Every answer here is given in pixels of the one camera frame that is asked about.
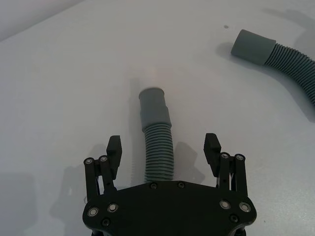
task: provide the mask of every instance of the black metal plate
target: black metal plate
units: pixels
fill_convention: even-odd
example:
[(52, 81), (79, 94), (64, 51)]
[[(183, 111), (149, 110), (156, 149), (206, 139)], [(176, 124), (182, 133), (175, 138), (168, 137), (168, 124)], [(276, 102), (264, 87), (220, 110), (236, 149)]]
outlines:
[[(85, 225), (110, 236), (229, 236), (256, 219), (251, 200), (237, 192), (183, 181), (155, 183), (156, 189), (146, 183), (92, 198), (83, 212)], [(231, 208), (223, 209), (221, 200)], [(241, 202), (248, 203), (251, 211), (242, 211)], [(116, 212), (108, 212), (110, 203), (118, 205)], [(90, 217), (92, 207), (98, 213)], [(231, 215), (238, 217), (237, 223)], [(109, 226), (102, 225), (104, 219), (110, 220)]]

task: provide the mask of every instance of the hose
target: hose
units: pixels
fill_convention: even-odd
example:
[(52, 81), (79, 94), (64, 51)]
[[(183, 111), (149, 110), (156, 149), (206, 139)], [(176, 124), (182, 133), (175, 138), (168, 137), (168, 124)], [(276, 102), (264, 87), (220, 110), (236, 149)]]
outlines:
[(145, 181), (172, 180), (174, 154), (171, 121), (164, 91), (147, 88), (139, 94), (141, 124), (146, 142)]
[(275, 40), (241, 30), (231, 54), (258, 65), (267, 65), (291, 77), (315, 106), (315, 61)]

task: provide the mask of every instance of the hose end cuff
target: hose end cuff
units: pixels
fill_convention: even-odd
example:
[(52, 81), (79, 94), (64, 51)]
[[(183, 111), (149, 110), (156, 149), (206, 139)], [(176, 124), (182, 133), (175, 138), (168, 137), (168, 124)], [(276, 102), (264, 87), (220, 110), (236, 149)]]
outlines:
[(273, 39), (242, 29), (235, 40), (231, 54), (257, 65), (263, 65), (275, 45), (276, 41)]

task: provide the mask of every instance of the gray rubber cuff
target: gray rubber cuff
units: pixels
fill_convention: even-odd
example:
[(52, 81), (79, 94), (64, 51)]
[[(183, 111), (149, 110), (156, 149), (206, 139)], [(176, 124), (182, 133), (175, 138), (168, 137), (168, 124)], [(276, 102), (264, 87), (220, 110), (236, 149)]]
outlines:
[(276, 41), (273, 39), (242, 29), (233, 45), (231, 54), (257, 65), (263, 65), (275, 45)]
[(160, 88), (147, 88), (139, 94), (141, 106), (142, 131), (152, 124), (168, 124), (172, 126), (165, 104), (164, 91)]

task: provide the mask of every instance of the gray corrugated hose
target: gray corrugated hose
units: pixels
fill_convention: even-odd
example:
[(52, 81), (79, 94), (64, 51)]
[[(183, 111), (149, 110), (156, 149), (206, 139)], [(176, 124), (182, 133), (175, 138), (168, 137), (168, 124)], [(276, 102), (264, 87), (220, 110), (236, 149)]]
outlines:
[(244, 29), (239, 33), (231, 54), (290, 76), (315, 106), (315, 62), (307, 55)]
[(160, 88), (139, 94), (142, 131), (146, 141), (145, 181), (172, 180), (174, 175), (171, 120)]

